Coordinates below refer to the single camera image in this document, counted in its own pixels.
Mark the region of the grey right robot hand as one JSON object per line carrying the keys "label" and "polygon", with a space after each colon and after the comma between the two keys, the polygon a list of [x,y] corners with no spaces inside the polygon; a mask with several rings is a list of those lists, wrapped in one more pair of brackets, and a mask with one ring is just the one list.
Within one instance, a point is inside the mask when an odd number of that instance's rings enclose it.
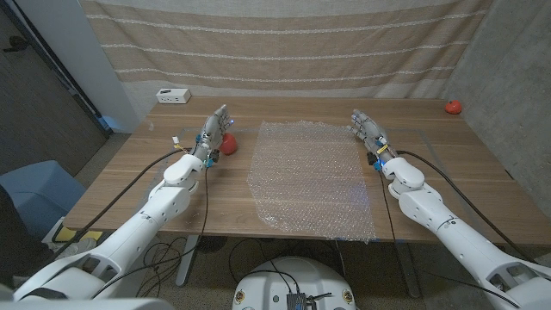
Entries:
{"label": "grey right robot hand", "polygon": [[364,112],[354,109],[351,115],[351,126],[347,129],[359,138],[368,150],[368,161],[378,171],[390,160],[397,157],[391,147],[387,133]]}

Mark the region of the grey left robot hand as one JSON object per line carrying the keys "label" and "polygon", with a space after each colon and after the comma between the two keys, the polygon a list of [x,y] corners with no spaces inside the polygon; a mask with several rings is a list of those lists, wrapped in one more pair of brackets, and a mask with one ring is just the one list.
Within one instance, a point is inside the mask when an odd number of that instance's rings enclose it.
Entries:
{"label": "grey left robot hand", "polygon": [[230,118],[227,106],[224,104],[205,121],[196,138],[196,144],[191,154],[202,161],[212,160],[217,163],[224,135],[232,124],[233,120]]}

